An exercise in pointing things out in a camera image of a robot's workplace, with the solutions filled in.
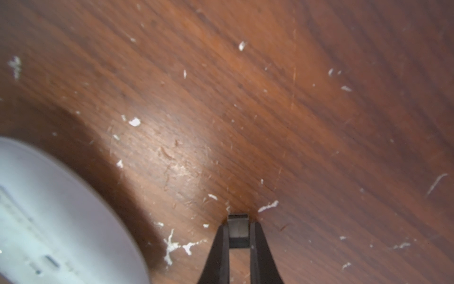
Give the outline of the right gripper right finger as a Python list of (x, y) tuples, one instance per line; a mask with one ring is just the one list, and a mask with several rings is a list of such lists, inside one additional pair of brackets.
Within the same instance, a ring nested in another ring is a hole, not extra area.
[(251, 283), (284, 284), (259, 222), (250, 225), (249, 242)]

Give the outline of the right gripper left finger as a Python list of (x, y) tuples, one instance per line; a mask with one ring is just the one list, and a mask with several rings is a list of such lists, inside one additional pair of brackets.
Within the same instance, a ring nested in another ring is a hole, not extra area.
[(229, 277), (229, 228), (218, 227), (198, 284), (228, 284)]

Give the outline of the small black USB receiver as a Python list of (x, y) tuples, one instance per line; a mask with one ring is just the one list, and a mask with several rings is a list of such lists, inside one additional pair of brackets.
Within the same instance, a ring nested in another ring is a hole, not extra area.
[(249, 215), (230, 214), (227, 219), (229, 229), (229, 248), (250, 248)]

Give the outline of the white wireless mouse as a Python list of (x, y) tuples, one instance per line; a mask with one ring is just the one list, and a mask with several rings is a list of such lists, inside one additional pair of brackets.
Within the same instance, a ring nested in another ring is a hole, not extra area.
[(47, 153), (1, 138), (1, 276), (12, 284), (147, 284), (112, 208)]

